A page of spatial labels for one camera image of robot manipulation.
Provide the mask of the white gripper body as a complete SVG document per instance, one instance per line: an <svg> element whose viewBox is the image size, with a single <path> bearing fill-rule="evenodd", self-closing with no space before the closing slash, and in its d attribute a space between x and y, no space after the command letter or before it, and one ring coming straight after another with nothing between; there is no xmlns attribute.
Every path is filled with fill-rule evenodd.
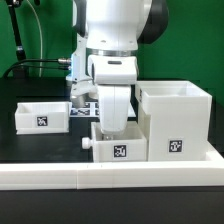
<svg viewBox="0 0 224 224"><path fill-rule="evenodd" d="M90 55L87 66L90 78L72 85L70 100L73 106L82 107L86 94L96 94L101 132L123 133L127 125L131 86L137 81L136 57Z"/></svg>

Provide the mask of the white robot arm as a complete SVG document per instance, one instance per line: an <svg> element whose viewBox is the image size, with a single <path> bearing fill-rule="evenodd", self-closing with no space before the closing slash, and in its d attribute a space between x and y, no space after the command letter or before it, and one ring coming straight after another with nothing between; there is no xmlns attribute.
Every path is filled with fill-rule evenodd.
<svg viewBox="0 0 224 224"><path fill-rule="evenodd" d="M104 138L125 131L138 45L155 42L168 18L167 0L73 0L77 47L66 77L70 100L76 108L87 96L98 100Z"/></svg>

